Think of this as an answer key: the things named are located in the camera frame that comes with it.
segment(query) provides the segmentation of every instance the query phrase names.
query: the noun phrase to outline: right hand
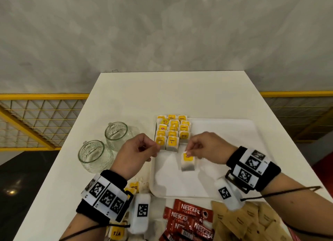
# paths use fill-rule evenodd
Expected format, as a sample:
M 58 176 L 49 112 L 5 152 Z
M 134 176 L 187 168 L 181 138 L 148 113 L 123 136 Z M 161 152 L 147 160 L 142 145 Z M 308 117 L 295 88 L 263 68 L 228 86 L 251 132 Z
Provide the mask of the right hand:
M 237 149 L 238 147 L 229 144 L 215 133 L 205 131 L 191 137 L 185 151 L 188 156 L 205 158 L 216 164 L 225 164 Z

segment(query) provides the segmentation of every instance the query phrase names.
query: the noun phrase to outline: left hand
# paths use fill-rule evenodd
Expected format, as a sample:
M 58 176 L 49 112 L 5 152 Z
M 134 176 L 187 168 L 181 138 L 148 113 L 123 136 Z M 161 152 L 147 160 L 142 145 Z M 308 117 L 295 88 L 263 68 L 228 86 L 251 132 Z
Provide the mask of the left hand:
M 159 151 L 160 146 L 141 133 L 123 144 L 110 170 L 129 180 L 140 171 L 146 161 L 156 157 Z

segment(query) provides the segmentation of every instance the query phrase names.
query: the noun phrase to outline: red wall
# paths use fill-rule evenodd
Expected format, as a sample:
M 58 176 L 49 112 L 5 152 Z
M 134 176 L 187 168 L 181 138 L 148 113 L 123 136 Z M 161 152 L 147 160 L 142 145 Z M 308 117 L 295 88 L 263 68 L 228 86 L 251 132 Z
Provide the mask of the red wall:
M 314 164 L 312 168 L 333 197 L 333 152 Z

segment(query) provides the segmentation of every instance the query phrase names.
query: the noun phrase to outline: wristband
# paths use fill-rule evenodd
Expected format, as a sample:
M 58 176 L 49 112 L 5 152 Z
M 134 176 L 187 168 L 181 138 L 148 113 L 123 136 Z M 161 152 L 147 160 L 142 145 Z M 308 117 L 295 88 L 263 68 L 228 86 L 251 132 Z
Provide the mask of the wristband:
M 231 175 L 242 181 L 248 190 L 262 191 L 280 172 L 281 168 L 266 155 L 240 146 L 227 161 Z
M 107 225 L 110 219 L 120 222 L 133 198 L 129 191 L 123 190 L 126 185 L 123 177 L 110 170 L 96 174 L 81 193 L 83 199 L 76 212 L 102 225 Z

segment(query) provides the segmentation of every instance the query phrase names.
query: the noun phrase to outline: tabletop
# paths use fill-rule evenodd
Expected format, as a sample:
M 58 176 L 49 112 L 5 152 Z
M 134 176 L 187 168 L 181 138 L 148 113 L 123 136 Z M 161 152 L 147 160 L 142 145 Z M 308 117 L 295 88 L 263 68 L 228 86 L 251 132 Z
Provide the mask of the tabletop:
M 322 185 L 244 71 L 102 73 L 14 241 L 59 240 L 93 177 L 77 158 L 84 141 L 105 142 L 104 130 L 114 121 L 153 138 L 156 116 L 168 113 L 250 119 L 286 175 L 305 186 Z M 146 163 L 138 175 L 148 179 L 149 170 Z M 333 201 L 325 189 L 318 193 Z

